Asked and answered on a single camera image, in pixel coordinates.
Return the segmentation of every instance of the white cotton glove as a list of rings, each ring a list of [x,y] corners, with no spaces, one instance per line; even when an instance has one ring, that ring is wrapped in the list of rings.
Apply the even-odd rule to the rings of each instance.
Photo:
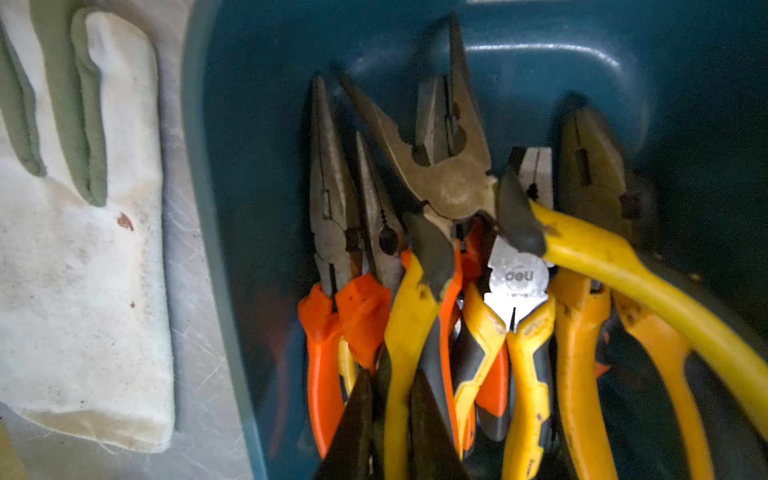
[[[84,81],[82,99],[62,100],[74,57],[61,38],[77,39],[75,11],[72,0],[0,2],[24,91],[8,95],[13,82],[0,78],[0,401],[58,432],[161,452],[174,373],[157,67],[138,28],[82,11],[78,68],[97,78],[95,95]],[[26,114],[11,109],[19,98]],[[101,136],[98,115],[83,120],[88,102]]]

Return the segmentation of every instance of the blue plastic bin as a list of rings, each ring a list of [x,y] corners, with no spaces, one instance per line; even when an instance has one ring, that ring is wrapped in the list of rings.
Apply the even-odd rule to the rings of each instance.
[[[419,81],[447,71],[442,19],[451,10],[495,172],[515,145],[557,147],[561,102],[585,96],[660,191],[667,261],[699,273],[765,336],[768,3],[200,0],[187,36],[184,122],[257,478],[309,478],[319,462],[296,317],[318,280],[307,216],[310,79],[325,74],[346,138],[360,124],[339,68],[412,136]],[[379,163],[402,206],[403,189]],[[658,415],[671,415],[663,395],[658,404]],[[685,477],[681,447],[664,452],[663,468],[632,464],[622,475]],[[497,475],[482,462],[473,472]]]

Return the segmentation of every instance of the deli logo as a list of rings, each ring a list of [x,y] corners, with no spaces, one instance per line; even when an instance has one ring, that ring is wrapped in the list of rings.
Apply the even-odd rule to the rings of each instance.
[[[510,270],[504,275],[504,280],[508,282],[531,282],[533,281],[533,270]]]

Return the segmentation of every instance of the gray surface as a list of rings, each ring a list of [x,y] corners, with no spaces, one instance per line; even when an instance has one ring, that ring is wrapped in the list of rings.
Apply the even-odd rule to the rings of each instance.
[[[165,171],[165,268],[177,369],[171,447],[147,455],[49,432],[0,404],[30,480],[252,478],[211,293],[181,129],[180,57],[193,0],[101,0],[157,51]]]

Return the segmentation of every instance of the yellow handle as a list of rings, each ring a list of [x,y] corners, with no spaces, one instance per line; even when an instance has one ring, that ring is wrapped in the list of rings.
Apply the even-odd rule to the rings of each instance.
[[[507,336],[505,324],[485,304],[474,283],[470,283],[464,292],[464,327],[482,348],[484,356],[472,378],[461,379],[454,387],[453,400],[456,405],[456,422],[458,423],[458,437],[464,438],[469,419],[469,412],[475,404],[475,398],[480,391],[480,385],[485,381],[488,372],[491,371],[493,362],[498,352],[504,345]]]
[[[538,307],[518,327],[507,334],[507,347],[515,375],[515,410],[504,447],[503,480],[534,478],[544,449],[539,446],[541,426],[549,418],[551,385],[536,375],[534,354],[552,336],[554,297]]]
[[[357,381],[357,365],[355,363],[355,357],[352,356],[352,352],[349,351],[349,343],[341,337],[339,340],[339,375],[344,380],[344,389],[346,390],[346,397],[349,398],[352,395],[352,390],[355,388],[355,382]]]
[[[614,304],[624,329],[645,348],[667,387],[680,431],[692,480],[714,480],[710,449],[699,409],[685,378],[688,340],[667,325],[653,310],[614,292]]]
[[[691,342],[768,440],[768,365],[754,350],[704,306],[649,271],[624,238],[533,202],[531,208],[544,224],[545,260],[611,285],[656,311]]]
[[[440,302],[422,283],[424,270],[416,255],[411,257],[397,291],[384,331],[392,375],[384,412],[384,476],[408,478],[408,420],[411,384],[429,329],[440,312]]]
[[[549,283],[557,302],[558,404],[565,443],[579,480],[618,478],[594,377],[600,328],[611,314],[608,288],[591,293],[592,280],[561,268]]]

